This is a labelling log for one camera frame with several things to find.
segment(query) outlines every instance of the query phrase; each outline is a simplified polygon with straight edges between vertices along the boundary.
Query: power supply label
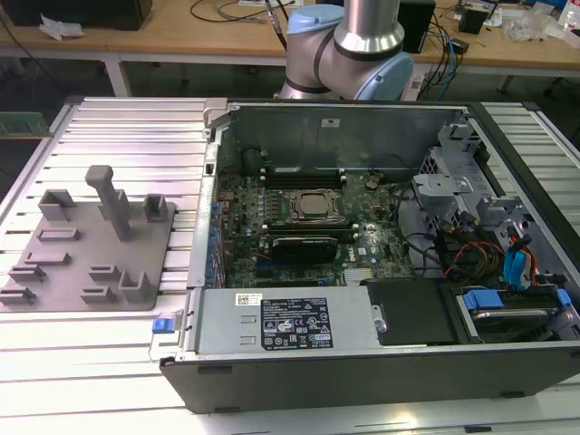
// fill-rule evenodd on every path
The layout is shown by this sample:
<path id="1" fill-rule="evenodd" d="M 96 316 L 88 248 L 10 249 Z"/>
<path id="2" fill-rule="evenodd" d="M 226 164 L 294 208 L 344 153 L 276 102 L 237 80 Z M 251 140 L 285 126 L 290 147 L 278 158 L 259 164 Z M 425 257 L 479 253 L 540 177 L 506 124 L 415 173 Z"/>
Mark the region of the power supply label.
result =
<path id="1" fill-rule="evenodd" d="M 262 299 L 262 347 L 267 351 L 333 347 L 325 297 Z"/>

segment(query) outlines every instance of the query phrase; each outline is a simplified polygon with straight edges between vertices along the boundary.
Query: open computer chassis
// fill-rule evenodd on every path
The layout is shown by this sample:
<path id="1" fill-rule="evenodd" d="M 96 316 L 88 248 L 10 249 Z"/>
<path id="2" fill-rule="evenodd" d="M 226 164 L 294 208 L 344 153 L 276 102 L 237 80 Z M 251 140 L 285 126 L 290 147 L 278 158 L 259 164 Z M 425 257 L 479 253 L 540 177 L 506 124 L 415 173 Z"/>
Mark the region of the open computer chassis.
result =
<path id="1" fill-rule="evenodd" d="M 204 121 L 160 362 L 189 409 L 512 398 L 580 372 L 580 238 L 506 137 L 526 126 L 479 103 L 225 99 Z"/>

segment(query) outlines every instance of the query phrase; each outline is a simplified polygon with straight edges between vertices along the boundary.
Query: green circuit board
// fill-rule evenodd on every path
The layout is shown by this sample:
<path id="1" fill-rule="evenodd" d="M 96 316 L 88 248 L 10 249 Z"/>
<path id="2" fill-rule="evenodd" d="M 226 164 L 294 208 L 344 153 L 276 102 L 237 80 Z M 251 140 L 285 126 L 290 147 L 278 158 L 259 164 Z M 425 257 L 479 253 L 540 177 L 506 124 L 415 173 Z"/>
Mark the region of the green circuit board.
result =
<path id="1" fill-rule="evenodd" d="M 262 226 L 265 221 L 284 221 L 292 216 L 288 201 L 298 195 L 296 191 L 266 190 L 253 178 L 222 177 L 219 195 L 227 198 L 223 226 L 227 287 L 352 285 L 344 279 L 347 269 L 364 269 L 361 271 L 373 277 L 411 276 L 411 261 L 391 221 L 396 186 L 384 184 L 369 190 L 365 187 L 369 176 L 347 174 L 343 188 L 328 195 L 329 200 L 335 199 L 341 219 L 358 224 L 358 237 L 354 243 L 340 244 L 332 263 L 311 266 L 281 266 L 260 254 Z M 277 197 L 276 209 L 267 207 L 268 196 Z"/>

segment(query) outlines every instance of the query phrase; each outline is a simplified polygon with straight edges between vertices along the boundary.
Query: blue latch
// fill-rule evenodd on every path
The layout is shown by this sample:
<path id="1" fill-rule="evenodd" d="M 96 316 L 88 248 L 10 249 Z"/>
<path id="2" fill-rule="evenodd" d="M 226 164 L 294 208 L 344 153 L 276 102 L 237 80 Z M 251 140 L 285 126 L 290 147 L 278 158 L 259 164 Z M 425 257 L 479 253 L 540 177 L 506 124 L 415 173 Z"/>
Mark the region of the blue latch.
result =
<path id="1" fill-rule="evenodd" d="M 501 298 L 499 297 L 498 290 L 492 290 L 489 288 L 470 290 L 466 295 L 463 295 L 463 302 L 470 311 L 504 307 L 504 303 L 501 302 Z"/>
<path id="2" fill-rule="evenodd" d="M 153 320 L 154 334 L 173 334 L 175 333 L 175 319 L 159 317 Z"/>
<path id="3" fill-rule="evenodd" d="M 558 296 L 558 300 L 560 301 L 560 304 L 562 304 L 562 306 L 564 308 L 566 308 L 567 306 L 572 304 L 572 299 L 570 299 L 570 295 L 563 288 L 558 288 L 556 290 L 556 295 Z"/>
<path id="4" fill-rule="evenodd" d="M 504 278 L 506 282 L 513 285 L 518 292 L 524 292 L 526 288 L 522 284 L 522 275 L 526 272 L 529 264 L 527 256 L 522 251 L 509 249 L 504 259 Z"/>

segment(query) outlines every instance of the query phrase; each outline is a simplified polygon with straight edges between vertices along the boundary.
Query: motherboard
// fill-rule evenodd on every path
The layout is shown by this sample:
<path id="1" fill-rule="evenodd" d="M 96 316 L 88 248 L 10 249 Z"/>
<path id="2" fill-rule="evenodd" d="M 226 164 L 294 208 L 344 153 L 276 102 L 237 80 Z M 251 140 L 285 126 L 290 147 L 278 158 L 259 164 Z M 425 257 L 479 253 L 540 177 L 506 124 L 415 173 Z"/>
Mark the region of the motherboard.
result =
<path id="1" fill-rule="evenodd" d="M 340 188 L 269 188 L 258 177 L 223 173 L 226 287 L 358 285 L 412 275 L 392 221 L 399 185 L 343 175 Z"/>

